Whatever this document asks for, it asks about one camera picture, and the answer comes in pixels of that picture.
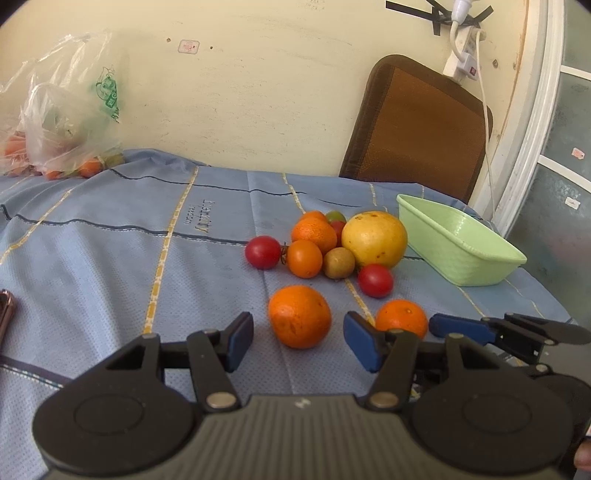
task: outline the green logo on bag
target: green logo on bag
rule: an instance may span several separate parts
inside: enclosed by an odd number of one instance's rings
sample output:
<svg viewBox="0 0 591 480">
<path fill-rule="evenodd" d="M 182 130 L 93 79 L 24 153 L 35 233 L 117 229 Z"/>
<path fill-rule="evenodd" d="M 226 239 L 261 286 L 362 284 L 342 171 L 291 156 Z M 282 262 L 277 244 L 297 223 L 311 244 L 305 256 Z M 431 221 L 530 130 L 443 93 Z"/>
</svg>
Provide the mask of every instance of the green logo on bag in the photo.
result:
<svg viewBox="0 0 591 480">
<path fill-rule="evenodd" d="M 111 111 L 111 117 L 119 118 L 119 106 L 117 105 L 117 83 L 115 71 L 103 67 L 99 80 L 96 82 L 96 94 L 105 101 L 105 106 Z"/>
</svg>

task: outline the power plug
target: power plug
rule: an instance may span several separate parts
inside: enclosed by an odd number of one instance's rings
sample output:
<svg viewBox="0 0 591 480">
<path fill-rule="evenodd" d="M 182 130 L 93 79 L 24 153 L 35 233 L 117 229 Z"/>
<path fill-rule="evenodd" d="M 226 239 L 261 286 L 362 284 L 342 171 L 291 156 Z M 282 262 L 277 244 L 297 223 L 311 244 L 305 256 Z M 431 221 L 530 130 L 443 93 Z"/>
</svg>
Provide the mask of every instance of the power plug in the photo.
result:
<svg viewBox="0 0 591 480">
<path fill-rule="evenodd" d="M 462 54 L 462 60 L 459 60 L 452 52 L 443 69 L 443 74 L 456 83 L 461 83 L 465 77 L 470 80 L 478 80 L 478 70 L 476 68 L 477 31 L 478 29 L 472 25 L 460 27 L 457 31 L 456 46 Z M 485 36 L 483 32 L 480 39 L 484 40 Z"/>
</svg>

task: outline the plastic bag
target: plastic bag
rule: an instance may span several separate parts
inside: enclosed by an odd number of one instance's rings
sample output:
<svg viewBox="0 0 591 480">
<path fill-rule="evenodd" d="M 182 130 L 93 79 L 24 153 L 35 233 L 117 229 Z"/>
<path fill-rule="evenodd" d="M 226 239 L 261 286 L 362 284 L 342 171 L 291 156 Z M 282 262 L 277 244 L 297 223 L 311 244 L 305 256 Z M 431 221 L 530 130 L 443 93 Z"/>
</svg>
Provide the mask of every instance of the plastic bag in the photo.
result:
<svg viewBox="0 0 591 480">
<path fill-rule="evenodd" d="M 68 35 L 25 62 L 0 85 L 0 174 L 89 177 L 122 163 L 123 63 L 108 31 Z"/>
</svg>

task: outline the kiwi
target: kiwi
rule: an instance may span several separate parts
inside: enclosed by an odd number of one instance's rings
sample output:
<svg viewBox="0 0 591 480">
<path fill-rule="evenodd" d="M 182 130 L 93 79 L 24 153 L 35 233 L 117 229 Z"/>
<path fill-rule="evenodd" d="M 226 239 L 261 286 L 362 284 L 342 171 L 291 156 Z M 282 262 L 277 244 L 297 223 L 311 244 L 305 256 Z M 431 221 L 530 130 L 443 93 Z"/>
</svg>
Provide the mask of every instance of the kiwi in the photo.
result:
<svg viewBox="0 0 591 480">
<path fill-rule="evenodd" d="M 344 247 L 330 250 L 322 262 L 322 271 L 333 280 L 347 278 L 355 270 L 355 257 Z"/>
</svg>

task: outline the glass panel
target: glass panel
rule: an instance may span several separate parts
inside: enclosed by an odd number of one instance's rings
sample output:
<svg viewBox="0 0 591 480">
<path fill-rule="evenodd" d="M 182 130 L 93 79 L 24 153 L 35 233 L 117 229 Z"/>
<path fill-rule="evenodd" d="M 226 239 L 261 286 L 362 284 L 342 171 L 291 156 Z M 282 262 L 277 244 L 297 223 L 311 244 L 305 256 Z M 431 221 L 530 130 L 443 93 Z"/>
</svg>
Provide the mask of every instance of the glass panel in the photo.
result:
<svg viewBox="0 0 591 480">
<path fill-rule="evenodd" d="M 527 257 L 525 269 L 591 327 L 591 193 L 538 165 L 508 240 Z"/>
<path fill-rule="evenodd" d="M 579 0 L 566 0 L 564 65 L 591 72 L 591 12 Z"/>
<path fill-rule="evenodd" d="M 591 180 L 590 81 L 560 75 L 554 118 L 542 154 Z"/>
</svg>

